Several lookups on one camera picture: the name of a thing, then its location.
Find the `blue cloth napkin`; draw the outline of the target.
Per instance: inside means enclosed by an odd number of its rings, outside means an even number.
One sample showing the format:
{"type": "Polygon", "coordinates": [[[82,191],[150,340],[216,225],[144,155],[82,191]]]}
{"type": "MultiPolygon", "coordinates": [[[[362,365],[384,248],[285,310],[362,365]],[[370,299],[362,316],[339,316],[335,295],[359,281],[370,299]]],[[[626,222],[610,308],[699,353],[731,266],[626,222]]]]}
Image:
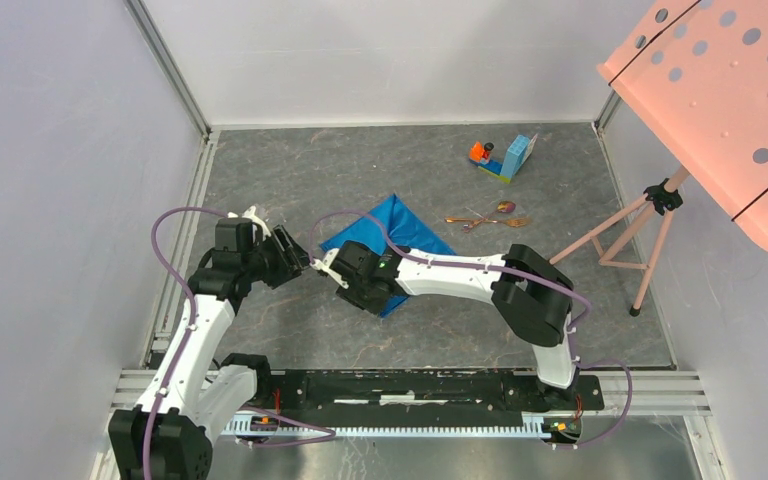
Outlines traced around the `blue cloth napkin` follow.
{"type": "MultiPolygon", "coordinates": [[[[337,252],[346,241],[365,244],[377,254],[382,254],[391,243],[407,253],[414,250],[442,255],[455,253],[395,194],[390,195],[369,211],[342,209],[326,214],[319,220],[324,221],[337,215],[355,215],[357,219],[339,233],[319,244],[325,254],[329,254],[333,250],[337,252]]],[[[407,299],[408,297],[404,292],[404,302],[407,299]]]]}

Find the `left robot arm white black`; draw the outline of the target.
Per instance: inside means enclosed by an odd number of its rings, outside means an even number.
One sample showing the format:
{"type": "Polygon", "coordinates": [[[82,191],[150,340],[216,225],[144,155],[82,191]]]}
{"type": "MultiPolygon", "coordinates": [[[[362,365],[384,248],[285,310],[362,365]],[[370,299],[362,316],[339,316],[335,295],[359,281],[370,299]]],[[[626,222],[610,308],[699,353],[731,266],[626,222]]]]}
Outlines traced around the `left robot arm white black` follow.
{"type": "Polygon", "coordinates": [[[204,479],[214,444],[246,403],[274,394],[263,355],[231,354],[207,383],[220,340],[253,284],[275,289],[308,266],[307,252],[281,226],[253,213],[218,220],[214,246],[185,283],[182,318],[159,368],[131,409],[117,409],[108,435],[123,479],[204,479]]]}

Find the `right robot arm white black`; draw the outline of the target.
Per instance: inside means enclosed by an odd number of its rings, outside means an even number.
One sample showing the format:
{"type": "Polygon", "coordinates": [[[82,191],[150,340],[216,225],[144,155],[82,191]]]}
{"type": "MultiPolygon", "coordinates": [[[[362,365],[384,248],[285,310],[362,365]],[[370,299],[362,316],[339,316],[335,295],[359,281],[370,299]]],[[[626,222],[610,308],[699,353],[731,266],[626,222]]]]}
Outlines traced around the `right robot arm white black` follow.
{"type": "Polygon", "coordinates": [[[577,396],[577,368],[567,338],[573,285],[525,245],[514,244],[505,254],[463,257],[410,247],[376,253],[346,241],[313,267],[336,282],[340,298],[375,315],[399,299],[427,295],[491,305],[514,335],[531,345],[540,400],[562,408],[577,396]]]}

